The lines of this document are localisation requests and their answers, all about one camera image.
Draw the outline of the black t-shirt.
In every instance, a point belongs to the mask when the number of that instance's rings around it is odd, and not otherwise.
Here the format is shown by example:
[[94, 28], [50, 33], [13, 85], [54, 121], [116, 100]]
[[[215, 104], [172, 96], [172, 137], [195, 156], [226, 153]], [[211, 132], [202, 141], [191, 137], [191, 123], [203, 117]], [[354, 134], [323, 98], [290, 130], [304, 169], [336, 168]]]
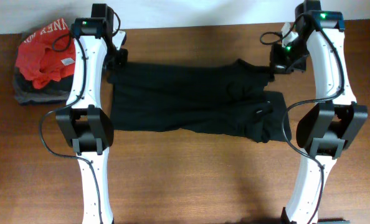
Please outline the black t-shirt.
[[116, 130], [187, 129], [267, 143], [291, 139], [283, 94], [267, 91], [267, 67], [242, 59], [220, 67], [128, 62], [112, 71]]

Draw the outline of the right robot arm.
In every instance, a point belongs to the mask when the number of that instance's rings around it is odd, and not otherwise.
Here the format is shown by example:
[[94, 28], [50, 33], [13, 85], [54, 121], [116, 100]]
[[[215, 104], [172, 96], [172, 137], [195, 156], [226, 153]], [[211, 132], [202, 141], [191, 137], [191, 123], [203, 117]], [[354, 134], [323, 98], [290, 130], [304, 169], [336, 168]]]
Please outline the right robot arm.
[[304, 72], [311, 58], [315, 79], [312, 109], [299, 121], [296, 144], [301, 155], [294, 191], [281, 223], [318, 223], [318, 209], [327, 178], [342, 152], [351, 145], [368, 118], [351, 89], [346, 61], [344, 19], [341, 12], [324, 11], [319, 1], [305, 0], [295, 9], [270, 43], [273, 74]]

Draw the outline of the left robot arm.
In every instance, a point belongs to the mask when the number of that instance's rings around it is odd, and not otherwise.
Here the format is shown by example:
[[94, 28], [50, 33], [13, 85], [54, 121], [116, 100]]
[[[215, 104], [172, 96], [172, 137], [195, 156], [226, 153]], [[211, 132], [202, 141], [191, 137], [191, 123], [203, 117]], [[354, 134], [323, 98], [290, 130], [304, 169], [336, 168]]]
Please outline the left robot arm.
[[108, 194], [108, 155], [114, 128], [102, 110], [104, 69], [115, 63], [125, 32], [114, 30], [114, 10], [92, 5], [91, 16], [77, 18], [71, 26], [75, 47], [72, 89], [65, 108], [56, 113], [64, 138], [74, 151], [82, 179], [83, 223], [114, 222]]

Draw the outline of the grey folded garment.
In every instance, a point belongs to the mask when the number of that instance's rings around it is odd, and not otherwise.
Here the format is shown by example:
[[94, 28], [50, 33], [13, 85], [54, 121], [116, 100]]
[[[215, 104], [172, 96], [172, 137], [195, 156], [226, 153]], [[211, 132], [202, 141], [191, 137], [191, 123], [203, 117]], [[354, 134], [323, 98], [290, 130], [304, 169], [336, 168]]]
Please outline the grey folded garment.
[[68, 94], [65, 94], [63, 96], [51, 96], [51, 95], [47, 95], [43, 93], [41, 94], [25, 93], [23, 90], [19, 89], [18, 84], [16, 84], [14, 80], [12, 81], [12, 84], [13, 84], [14, 91], [15, 91], [14, 97], [18, 101], [18, 103], [21, 105], [59, 103], [62, 101], [66, 101], [70, 93], [69, 92]]

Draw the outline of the red folded t-shirt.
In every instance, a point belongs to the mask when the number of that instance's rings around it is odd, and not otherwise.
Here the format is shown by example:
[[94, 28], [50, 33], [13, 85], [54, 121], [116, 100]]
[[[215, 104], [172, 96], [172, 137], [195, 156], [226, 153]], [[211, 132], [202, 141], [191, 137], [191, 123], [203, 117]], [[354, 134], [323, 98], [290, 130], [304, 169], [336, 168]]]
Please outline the red folded t-shirt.
[[35, 89], [60, 82], [75, 70], [75, 46], [63, 18], [35, 31], [19, 46], [15, 66]]

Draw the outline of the dark folded garment stack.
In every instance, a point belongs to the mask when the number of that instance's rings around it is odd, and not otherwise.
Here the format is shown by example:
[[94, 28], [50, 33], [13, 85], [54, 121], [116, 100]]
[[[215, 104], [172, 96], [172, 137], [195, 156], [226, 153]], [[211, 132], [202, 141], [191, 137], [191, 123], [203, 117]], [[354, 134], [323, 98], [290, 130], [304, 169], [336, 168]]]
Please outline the dark folded garment stack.
[[35, 93], [35, 94], [47, 94], [51, 96], [63, 96], [68, 94], [72, 89], [73, 76], [68, 76], [62, 78], [60, 81], [50, 81], [45, 87], [41, 89], [35, 89], [31, 81], [28, 81], [20, 73], [18, 68], [14, 68], [13, 80], [20, 90], [23, 90], [25, 93]]

